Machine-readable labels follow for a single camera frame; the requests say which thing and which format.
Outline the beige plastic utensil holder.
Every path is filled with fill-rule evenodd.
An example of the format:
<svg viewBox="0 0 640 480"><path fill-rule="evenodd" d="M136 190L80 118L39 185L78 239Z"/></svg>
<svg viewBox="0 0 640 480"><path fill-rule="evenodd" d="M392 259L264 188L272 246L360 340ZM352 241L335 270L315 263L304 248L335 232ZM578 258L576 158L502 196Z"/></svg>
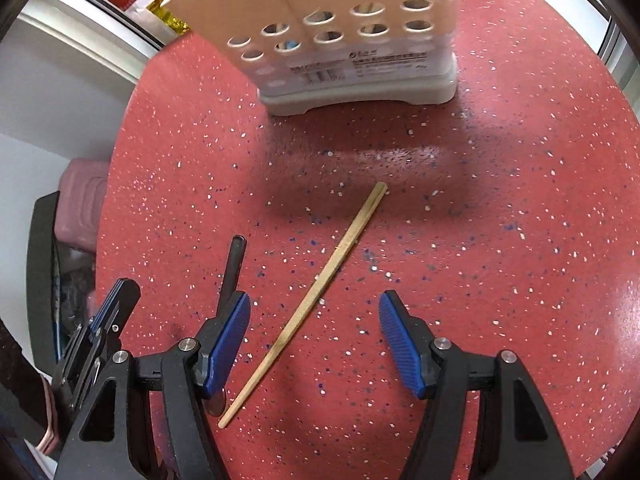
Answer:
<svg viewBox="0 0 640 480"><path fill-rule="evenodd" d="M254 84L274 116L457 90L459 0L165 0Z"/></svg>

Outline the pink plastic stool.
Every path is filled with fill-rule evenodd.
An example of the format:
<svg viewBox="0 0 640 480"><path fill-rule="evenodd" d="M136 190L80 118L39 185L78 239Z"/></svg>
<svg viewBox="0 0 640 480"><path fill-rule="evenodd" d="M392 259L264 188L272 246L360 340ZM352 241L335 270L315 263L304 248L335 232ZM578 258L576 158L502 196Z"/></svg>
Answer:
<svg viewBox="0 0 640 480"><path fill-rule="evenodd" d="M54 234L60 242L84 252L96 252L108 162L75 158L58 184Z"/></svg>

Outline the short wooden chopstick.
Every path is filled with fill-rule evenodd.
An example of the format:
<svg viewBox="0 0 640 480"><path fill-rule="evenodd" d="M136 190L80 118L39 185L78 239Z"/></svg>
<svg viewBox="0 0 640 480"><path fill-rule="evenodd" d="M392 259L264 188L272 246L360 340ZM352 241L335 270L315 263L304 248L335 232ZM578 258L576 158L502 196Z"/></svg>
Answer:
<svg viewBox="0 0 640 480"><path fill-rule="evenodd" d="M303 322L305 322L306 317L309 315L312 308L318 304L319 299L328 288L334 278L334 275L338 270L340 270L340 267L348 257L350 251L358 242L358 238L367 227L376 211L376 208L378 208L378 205L382 202L382 199L387 193L387 190L388 186L385 182L378 182L374 188L372 188L371 193L359 209L354 220L352 220L352 223L348 227L342 239L338 242L328 262L318 274L318 278L316 278L314 280L314 284L309 287L303 300L300 302L288 322L286 322L283 330L281 330L281 333L277 336L276 341L270 347L265 357L262 359L262 362L258 364L254 373L250 375L250 378L248 378L247 383L227 408L227 411L225 411L221 416L221 419L219 419L218 427L220 429L226 428L232 419L234 419L234 416L238 414L238 411L260 384L262 378L264 378L270 371L270 368L273 367L273 364L277 359L279 359L280 354L293 339L296 332L300 329L300 326L303 325Z"/></svg>

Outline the smoky plastic spoon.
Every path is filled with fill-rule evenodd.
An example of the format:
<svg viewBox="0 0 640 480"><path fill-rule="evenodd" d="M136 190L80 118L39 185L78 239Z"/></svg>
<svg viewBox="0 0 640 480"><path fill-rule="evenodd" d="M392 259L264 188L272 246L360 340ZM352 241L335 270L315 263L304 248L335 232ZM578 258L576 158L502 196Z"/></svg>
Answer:
<svg viewBox="0 0 640 480"><path fill-rule="evenodd" d="M238 286L242 263L246 251L246 238L236 234L232 237L229 248L224 275L222 276L221 288L219 292L216 313L221 314L222 307L227 303ZM204 401L206 412L213 417L220 417L224 414L227 405L227 395L224 388L215 392L209 399Z"/></svg>

